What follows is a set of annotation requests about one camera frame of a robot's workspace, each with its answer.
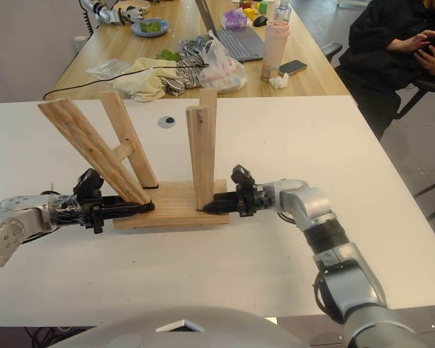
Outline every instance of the person's hand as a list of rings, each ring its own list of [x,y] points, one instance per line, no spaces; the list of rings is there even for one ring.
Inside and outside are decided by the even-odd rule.
[[[435,37],[435,31],[424,30],[422,33],[416,34],[407,40],[399,40],[395,38],[387,47],[387,51],[395,51],[402,53],[410,53],[417,51],[418,49],[423,49],[428,46],[430,41],[429,38]]]
[[[422,49],[419,49],[414,53],[414,57],[418,60],[421,67],[428,71],[430,75],[435,76],[435,47],[430,45],[428,47],[432,52],[432,55],[425,53]]]

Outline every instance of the zebra print fabric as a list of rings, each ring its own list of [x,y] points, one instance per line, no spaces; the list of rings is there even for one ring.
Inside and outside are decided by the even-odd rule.
[[[198,36],[195,40],[179,41],[178,53],[181,60],[177,63],[178,78],[161,77],[161,82],[165,86],[166,93],[173,96],[180,96],[185,88],[196,88],[200,86],[198,76],[201,67],[204,66],[200,52],[205,48],[208,41],[208,38],[201,36]]]

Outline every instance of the black jacket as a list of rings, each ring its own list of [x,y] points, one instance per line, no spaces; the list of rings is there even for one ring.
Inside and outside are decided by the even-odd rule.
[[[412,53],[385,48],[425,29],[435,30],[435,12],[423,0],[372,0],[349,30],[349,48],[340,57],[341,68],[386,89],[400,89],[423,76],[434,80]]]

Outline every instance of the person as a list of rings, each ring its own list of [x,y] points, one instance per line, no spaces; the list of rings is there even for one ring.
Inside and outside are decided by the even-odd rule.
[[[351,25],[336,71],[377,139],[397,116],[396,90],[416,78],[435,82],[433,37],[435,0],[372,0]]]

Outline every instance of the mouse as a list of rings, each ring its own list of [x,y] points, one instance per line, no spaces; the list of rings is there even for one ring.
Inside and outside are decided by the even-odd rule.
[[[253,21],[253,25],[255,27],[262,27],[263,25],[266,25],[268,22],[268,18],[265,16],[259,16],[256,20]]]

